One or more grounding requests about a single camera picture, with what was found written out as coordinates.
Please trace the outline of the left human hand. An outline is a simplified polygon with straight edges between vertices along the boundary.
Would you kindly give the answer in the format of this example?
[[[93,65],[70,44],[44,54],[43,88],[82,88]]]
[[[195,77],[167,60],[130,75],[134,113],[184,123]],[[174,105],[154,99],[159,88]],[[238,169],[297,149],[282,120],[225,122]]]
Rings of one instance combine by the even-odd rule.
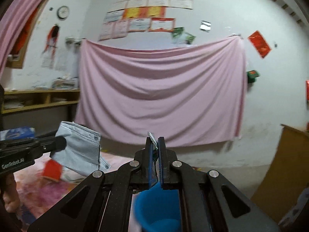
[[[16,213],[19,209],[20,199],[16,189],[16,181],[13,174],[8,174],[2,179],[2,191],[4,207],[8,213]]]

